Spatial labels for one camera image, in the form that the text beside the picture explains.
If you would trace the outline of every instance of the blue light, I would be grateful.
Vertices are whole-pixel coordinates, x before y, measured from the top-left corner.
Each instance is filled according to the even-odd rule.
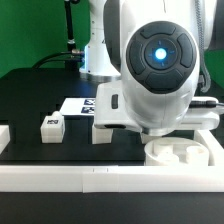
[[[158,60],[164,60],[167,56],[167,52],[163,48],[158,48],[155,52],[155,56]]]

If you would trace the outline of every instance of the white platform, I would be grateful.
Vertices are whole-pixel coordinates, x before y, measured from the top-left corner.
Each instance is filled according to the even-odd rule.
[[[0,166],[3,192],[224,192],[224,151],[209,131],[194,140],[209,166]]]

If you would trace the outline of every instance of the green background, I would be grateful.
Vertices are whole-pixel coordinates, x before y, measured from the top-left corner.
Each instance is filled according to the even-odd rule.
[[[0,77],[67,50],[64,0],[0,0],[0,9]],[[72,13],[76,43],[83,48],[89,40],[88,0],[72,5]],[[212,79],[224,87],[224,51],[205,56]]]

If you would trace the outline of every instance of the white block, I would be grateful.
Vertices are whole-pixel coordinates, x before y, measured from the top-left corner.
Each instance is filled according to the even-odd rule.
[[[92,126],[92,144],[111,143],[113,129],[98,129]]]
[[[64,117],[57,111],[46,116],[40,130],[43,143],[61,143],[65,133]]]
[[[0,125],[0,154],[10,141],[9,126]]]

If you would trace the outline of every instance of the white cube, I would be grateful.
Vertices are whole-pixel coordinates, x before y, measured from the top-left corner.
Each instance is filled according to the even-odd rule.
[[[46,116],[40,130],[43,143],[61,143],[65,133],[64,117],[59,112]]]

